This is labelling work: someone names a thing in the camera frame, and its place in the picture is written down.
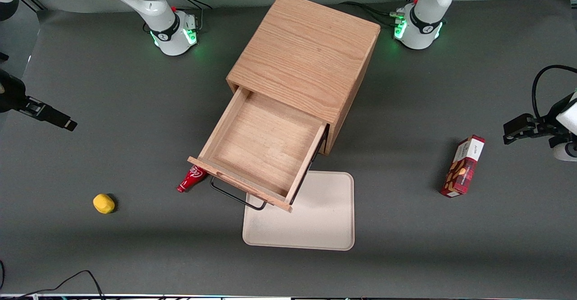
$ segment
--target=yellow toy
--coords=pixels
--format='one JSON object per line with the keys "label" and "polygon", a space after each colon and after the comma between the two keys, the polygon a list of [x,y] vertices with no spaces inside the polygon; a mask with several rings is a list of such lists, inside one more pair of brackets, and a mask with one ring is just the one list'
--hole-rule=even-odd
{"label": "yellow toy", "polygon": [[110,212],[113,212],[114,207],[116,206],[114,200],[105,194],[95,196],[94,200],[92,200],[92,204],[101,214],[109,214]]}

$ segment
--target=white tray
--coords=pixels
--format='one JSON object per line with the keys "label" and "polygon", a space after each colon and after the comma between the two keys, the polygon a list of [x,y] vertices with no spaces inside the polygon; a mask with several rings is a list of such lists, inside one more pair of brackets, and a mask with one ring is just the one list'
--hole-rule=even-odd
{"label": "white tray", "polygon": [[[262,201],[247,195],[247,202]],[[354,183],[349,173],[309,171],[293,213],[245,206],[243,239],[252,246],[349,250],[355,243]]]}

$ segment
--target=wood grain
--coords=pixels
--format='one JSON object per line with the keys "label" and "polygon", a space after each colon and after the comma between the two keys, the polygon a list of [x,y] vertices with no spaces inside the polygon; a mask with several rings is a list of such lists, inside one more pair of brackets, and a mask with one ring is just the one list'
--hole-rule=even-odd
{"label": "wood grain", "polygon": [[205,158],[286,197],[322,127],[320,119],[251,92]]}
{"label": "wood grain", "polygon": [[[317,134],[315,135],[315,139],[314,141],[320,141],[325,133],[326,130],[326,125],[321,126],[319,128],[319,131],[317,131]],[[290,202],[293,199],[293,195],[295,195],[295,193],[297,193],[297,188],[299,188],[299,183],[301,183],[301,179],[302,177],[307,173],[307,169],[309,169],[309,164],[311,164],[311,159],[315,156],[315,153],[317,152],[317,147],[319,146],[319,143],[317,142],[316,144],[311,145],[311,147],[309,148],[309,151],[307,151],[307,155],[305,156],[305,160],[304,162],[301,164],[301,168],[299,168],[298,173],[290,187],[290,190],[288,190],[288,194],[286,197],[286,201]]]}
{"label": "wood grain", "polygon": [[204,144],[204,148],[198,155],[200,158],[209,158],[213,154],[215,148],[220,144],[222,137],[236,118],[239,109],[243,107],[249,93],[249,90],[243,89],[234,94],[229,105],[226,107],[220,120],[216,124],[215,129],[212,130],[211,136],[208,137],[206,144]]}
{"label": "wood grain", "polygon": [[[362,81],[380,27],[307,0],[276,0],[227,82],[335,126]],[[332,146],[331,129],[327,146]]]}
{"label": "wood grain", "polygon": [[355,85],[351,89],[351,92],[348,94],[347,100],[344,103],[343,111],[340,114],[338,121],[336,121],[336,123],[334,125],[331,125],[329,128],[328,137],[326,139],[326,144],[325,144],[325,146],[321,152],[324,155],[328,155],[330,153],[330,150],[332,150],[332,147],[334,146],[334,141],[336,140],[336,136],[339,134],[340,128],[343,126],[344,119],[347,117],[348,111],[349,111],[349,109],[351,109],[351,105],[353,104],[353,100],[357,96],[357,92],[359,90],[359,87],[361,87],[361,82],[362,82],[363,78],[365,77],[366,69],[369,66],[369,60],[371,59],[371,56],[373,55],[373,50],[375,49],[376,41],[377,41],[377,37],[375,37],[375,42],[373,43],[373,46],[371,46],[371,49],[369,49],[366,52],[366,57],[365,57],[366,62],[363,64],[363,67],[360,69],[359,76],[357,76],[357,81],[355,82]]}
{"label": "wood grain", "polygon": [[188,162],[195,164],[196,166],[206,170],[206,172],[210,173],[214,177],[225,181],[226,183],[236,187],[237,189],[241,189],[250,195],[254,195],[255,197],[261,199],[262,201],[266,201],[272,205],[278,206],[282,210],[292,212],[293,208],[284,201],[284,198],[280,197],[276,193],[269,192],[267,193],[266,189],[255,186],[253,183],[248,182],[247,180],[243,179],[242,177],[228,172],[226,169],[218,168],[217,165],[211,164],[208,161],[203,161],[200,159],[196,159],[194,157],[189,157]]}

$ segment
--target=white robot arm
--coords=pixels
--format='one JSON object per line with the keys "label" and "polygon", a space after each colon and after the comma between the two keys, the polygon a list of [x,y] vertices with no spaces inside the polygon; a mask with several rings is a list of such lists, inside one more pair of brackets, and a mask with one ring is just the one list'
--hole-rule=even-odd
{"label": "white robot arm", "polygon": [[442,19],[453,0],[418,0],[397,9],[404,18],[395,29],[395,38],[408,48],[421,50],[439,36]]}
{"label": "white robot arm", "polygon": [[151,29],[155,44],[167,55],[183,54],[196,44],[194,15],[173,11],[166,0],[120,0],[132,7]]}
{"label": "white robot arm", "polygon": [[[568,105],[555,117],[573,136],[577,134],[577,91],[571,96]],[[567,162],[577,162],[577,140],[564,142],[553,148],[555,158]]]}

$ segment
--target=open drawer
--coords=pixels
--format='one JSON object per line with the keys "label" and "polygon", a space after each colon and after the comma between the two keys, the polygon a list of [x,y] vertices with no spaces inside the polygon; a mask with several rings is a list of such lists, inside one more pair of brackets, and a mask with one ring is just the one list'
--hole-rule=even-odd
{"label": "open drawer", "polygon": [[288,212],[326,122],[239,87],[198,158],[211,175]]}

